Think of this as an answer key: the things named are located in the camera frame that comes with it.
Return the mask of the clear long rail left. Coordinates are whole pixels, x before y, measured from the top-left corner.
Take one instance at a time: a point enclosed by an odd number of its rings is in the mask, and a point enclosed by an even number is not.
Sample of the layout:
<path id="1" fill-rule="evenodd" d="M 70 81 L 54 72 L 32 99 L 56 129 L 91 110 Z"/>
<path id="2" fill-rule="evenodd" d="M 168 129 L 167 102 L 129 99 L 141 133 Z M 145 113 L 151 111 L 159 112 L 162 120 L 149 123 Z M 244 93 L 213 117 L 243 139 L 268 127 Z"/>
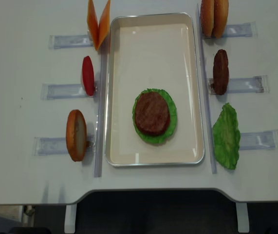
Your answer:
<path id="1" fill-rule="evenodd" d="M 103 156 L 103 135 L 104 135 L 104 119 L 105 119 L 105 93 L 106 93 L 106 77 L 107 77 L 107 52 L 101 55 L 101 70 L 99 78 L 99 105 L 97 117 L 97 135 L 96 150 L 94 160 L 94 177 L 102 176 L 102 156 Z"/>

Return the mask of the clear holder lettuce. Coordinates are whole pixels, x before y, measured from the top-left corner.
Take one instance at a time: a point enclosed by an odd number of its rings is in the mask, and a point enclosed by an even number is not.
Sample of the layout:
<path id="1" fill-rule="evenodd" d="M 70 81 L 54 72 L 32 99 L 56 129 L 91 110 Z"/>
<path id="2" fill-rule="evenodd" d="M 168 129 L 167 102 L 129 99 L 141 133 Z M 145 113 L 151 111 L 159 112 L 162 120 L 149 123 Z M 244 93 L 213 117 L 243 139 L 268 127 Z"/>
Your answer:
<path id="1" fill-rule="evenodd" d="M 273 149 L 278 149 L 278 129 L 264 132 L 241 133 L 241 151 Z"/>

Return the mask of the red tomato slice standing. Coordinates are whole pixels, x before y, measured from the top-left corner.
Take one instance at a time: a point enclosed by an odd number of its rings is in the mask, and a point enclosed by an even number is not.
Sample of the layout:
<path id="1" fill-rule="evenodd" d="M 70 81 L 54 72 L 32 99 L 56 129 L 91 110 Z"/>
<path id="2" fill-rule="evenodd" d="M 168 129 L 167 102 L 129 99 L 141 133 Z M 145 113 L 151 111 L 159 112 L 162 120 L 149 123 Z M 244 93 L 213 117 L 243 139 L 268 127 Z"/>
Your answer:
<path id="1" fill-rule="evenodd" d="M 93 96 L 94 87 L 94 71 L 91 58 L 89 56 L 84 57 L 82 63 L 82 80 L 83 85 L 88 96 Z"/>

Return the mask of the clear holder tomato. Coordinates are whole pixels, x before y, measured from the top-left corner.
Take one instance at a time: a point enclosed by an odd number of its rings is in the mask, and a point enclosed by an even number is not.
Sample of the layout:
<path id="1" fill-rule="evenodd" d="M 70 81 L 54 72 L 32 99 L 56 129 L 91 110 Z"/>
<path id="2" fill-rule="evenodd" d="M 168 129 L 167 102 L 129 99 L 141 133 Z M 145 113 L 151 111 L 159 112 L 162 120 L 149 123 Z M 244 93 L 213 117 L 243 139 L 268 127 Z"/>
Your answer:
<path id="1" fill-rule="evenodd" d="M 42 100 L 87 98 L 81 84 L 43 84 L 41 90 Z"/>

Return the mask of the clear holder patty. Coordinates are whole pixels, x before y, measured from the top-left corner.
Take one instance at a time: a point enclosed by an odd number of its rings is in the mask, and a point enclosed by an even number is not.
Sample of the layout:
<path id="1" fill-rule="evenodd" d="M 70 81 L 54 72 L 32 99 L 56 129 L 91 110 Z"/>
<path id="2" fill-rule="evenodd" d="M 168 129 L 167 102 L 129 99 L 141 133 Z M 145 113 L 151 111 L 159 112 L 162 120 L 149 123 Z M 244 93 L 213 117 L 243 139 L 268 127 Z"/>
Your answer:
<path id="1" fill-rule="evenodd" d="M 230 78 L 224 94 L 269 93 L 267 75 L 251 78 Z"/>

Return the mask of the silver rectangular metal tray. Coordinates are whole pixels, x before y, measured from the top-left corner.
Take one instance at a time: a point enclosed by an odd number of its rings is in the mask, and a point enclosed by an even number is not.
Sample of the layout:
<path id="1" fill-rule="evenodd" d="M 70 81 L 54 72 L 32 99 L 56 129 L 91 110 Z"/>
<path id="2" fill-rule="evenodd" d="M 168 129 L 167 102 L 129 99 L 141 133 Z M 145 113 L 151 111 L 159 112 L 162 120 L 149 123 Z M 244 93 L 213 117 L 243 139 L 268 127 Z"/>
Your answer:
<path id="1" fill-rule="evenodd" d="M 172 135 L 148 143 L 132 109 L 146 90 L 163 90 L 177 110 Z M 111 23 L 104 155 L 122 166 L 199 163 L 205 153 L 193 20 L 187 13 L 117 17 Z"/>

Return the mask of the clear holder left bun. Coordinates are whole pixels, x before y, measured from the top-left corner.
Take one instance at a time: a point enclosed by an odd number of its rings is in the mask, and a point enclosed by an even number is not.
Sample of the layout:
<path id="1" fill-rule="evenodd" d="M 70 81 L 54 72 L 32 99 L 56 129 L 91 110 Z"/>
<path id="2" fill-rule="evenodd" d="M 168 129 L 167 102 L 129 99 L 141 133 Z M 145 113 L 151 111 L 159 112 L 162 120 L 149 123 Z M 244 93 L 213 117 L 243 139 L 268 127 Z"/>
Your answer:
<path id="1" fill-rule="evenodd" d="M 55 156 L 68 155 L 66 139 L 64 137 L 36 137 L 34 138 L 32 155 Z"/>

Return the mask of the clear long rail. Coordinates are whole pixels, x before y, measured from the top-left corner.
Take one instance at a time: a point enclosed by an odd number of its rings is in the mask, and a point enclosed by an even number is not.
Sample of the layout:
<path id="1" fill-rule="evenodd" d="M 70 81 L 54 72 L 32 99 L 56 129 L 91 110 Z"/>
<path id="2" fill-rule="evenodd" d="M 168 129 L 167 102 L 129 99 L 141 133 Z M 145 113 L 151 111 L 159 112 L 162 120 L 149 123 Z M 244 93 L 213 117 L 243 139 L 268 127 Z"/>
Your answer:
<path id="1" fill-rule="evenodd" d="M 107 52 L 101 55 L 101 70 L 99 78 L 99 105 L 97 117 L 97 135 L 96 150 L 94 160 L 94 177 L 102 176 L 102 156 L 103 156 L 103 135 L 104 135 L 104 119 L 105 119 L 105 93 L 106 93 L 106 77 L 107 77 Z"/>
<path id="2" fill-rule="evenodd" d="M 200 68 L 201 68 L 201 74 L 202 74 L 204 109 L 205 109 L 205 116 L 206 116 L 205 119 L 206 119 L 206 126 L 207 126 L 211 171 L 212 171 L 212 174 L 216 174 L 217 166 L 216 166 L 216 160 L 215 160 L 215 156 L 214 156 L 214 145 L 213 145 L 214 142 L 213 142 L 213 134 L 212 134 L 212 126 L 211 126 L 211 118 L 210 118 L 210 107 L 209 107 L 209 88 L 208 88 L 208 83 L 207 83 L 208 79 L 207 79 L 206 70 L 205 70 L 205 58 L 204 58 L 203 36 L 202 36 L 199 4 L 197 4 L 197 9 L 196 9 L 196 21 L 197 21 L 197 35 L 198 35 L 198 44 L 199 44 Z"/>

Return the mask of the green lettuce leaf standing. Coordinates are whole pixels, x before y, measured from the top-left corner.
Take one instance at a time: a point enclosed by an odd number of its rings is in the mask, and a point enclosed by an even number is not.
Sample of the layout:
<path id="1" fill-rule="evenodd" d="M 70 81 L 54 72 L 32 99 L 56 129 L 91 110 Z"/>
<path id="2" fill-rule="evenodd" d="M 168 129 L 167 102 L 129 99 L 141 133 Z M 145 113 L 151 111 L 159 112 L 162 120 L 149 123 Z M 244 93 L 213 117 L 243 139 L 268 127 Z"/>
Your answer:
<path id="1" fill-rule="evenodd" d="M 239 160 L 241 133 L 236 110 L 226 103 L 213 125 L 214 156 L 228 170 L 235 170 Z"/>

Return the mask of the clear long rail right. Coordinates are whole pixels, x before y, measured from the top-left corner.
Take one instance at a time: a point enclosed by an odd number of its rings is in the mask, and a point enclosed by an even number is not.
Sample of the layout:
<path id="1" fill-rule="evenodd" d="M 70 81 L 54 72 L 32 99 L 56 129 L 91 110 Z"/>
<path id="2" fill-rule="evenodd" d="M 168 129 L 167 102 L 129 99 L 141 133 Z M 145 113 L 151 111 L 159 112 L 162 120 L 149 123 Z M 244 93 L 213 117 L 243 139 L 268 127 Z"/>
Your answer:
<path id="1" fill-rule="evenodd" d="M 215 160 L 215 156 L 214 156 L 214 145 L 213 145 L 214 142 L 213 142 L 213 134 L 212 134 L 212 126 L 211 126 L 211 118 L 210 118 L 210 107 L 209 107 L 209 88 L 208 88 L 208 83 L 207 83 L 208 79 L 207 79 L 206 70 L 205 70 L 205 58 L 204 58 L 203 36 L 202 36 L 199 4 L 197 4 L 197 9 L 196 9 L 196 21 L 197 21 L 197 35 L 198 35 L 198 44 L 199 44 L 200 68 L 201 68 L 201 74 L 202 74 L 204 109 L 205 109 L 205 116 L 206 116 L 205 119 L 206 119 L 206 126 L 207 126 L 211 171 L 212 171 L 212 174 L 216 174 L 217 166 L 216 166 L 216 160 Z"/>

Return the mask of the clear holder right buns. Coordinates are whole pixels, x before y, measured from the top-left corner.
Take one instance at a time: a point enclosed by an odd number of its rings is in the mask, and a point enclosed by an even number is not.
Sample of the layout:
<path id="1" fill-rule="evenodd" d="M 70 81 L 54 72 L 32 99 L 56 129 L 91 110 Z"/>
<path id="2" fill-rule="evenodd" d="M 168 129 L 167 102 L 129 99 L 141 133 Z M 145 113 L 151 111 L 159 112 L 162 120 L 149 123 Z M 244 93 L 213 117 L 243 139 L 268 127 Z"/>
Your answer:
<path id="1" fill-rule="evenodd" d="M 257 37 L 256 22 L 242 24 L 227 24 L 221 38 Z"/>

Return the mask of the sesame bun half left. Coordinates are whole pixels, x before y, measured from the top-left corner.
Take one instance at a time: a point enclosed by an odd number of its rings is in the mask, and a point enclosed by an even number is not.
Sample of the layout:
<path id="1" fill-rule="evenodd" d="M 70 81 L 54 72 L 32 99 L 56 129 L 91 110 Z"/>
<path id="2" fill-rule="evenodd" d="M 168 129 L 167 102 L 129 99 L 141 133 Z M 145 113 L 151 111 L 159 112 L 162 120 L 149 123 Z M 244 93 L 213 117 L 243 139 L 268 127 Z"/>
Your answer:
<path id="1" fill-rule="evenodd" d="M 200 8 L 202 33 L 211 37 L 214 27 L 214 0 L 202 0 Z"/>

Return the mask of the clear holder cheese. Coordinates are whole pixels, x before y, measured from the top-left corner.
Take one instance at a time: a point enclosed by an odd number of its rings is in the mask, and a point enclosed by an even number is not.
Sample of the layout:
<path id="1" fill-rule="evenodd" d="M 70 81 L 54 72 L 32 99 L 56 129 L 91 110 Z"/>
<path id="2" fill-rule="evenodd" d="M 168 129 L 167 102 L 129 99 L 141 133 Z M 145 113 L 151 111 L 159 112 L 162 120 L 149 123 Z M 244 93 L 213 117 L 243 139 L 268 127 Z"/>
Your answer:
<path id="1" fill-rule="evenodd" d="M 92 47 L 93 42 L 88 35 L 50 35 L 49 49 L 65 49 Z"/>

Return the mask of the orange cheese slice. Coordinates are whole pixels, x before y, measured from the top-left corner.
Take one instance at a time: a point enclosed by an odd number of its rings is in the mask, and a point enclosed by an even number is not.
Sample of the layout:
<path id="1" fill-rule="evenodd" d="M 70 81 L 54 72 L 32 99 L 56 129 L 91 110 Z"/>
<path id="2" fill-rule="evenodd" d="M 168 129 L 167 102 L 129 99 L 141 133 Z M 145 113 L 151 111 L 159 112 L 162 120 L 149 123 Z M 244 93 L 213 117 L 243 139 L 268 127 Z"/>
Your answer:
<path id="1" fill-rule="evenodd" d="M 94 48 L 98 51 L 98 21 L 93 0 L 88 0 L 87 25 L 92 37 Z"/>
<path id="2" fill-rule="evenodd" d="M 103 9 L 100 21 L 99 21 L 99 32 L 98 32 L 98 46 L 97 49 L 100 48 L 103 43 L 105 37 L 107 36 L 110 29 L 110 4 L 111 1 L 108 0 L 106 6 Z"/>

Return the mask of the bun half standing left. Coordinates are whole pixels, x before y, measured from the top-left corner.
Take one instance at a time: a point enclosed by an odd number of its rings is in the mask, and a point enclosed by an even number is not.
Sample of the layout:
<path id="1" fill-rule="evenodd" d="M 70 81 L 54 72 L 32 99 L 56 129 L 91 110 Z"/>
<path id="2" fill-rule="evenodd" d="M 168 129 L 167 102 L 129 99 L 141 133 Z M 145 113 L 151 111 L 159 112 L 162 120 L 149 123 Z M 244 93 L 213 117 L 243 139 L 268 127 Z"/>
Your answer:
<path id="1" fill-rule="evenodd" d="M 73 161 L 83 161 L 87 148 L 87 127 L 84 116 L 79 110 L 72 110 L 68 115 L 66 146 Z"/>

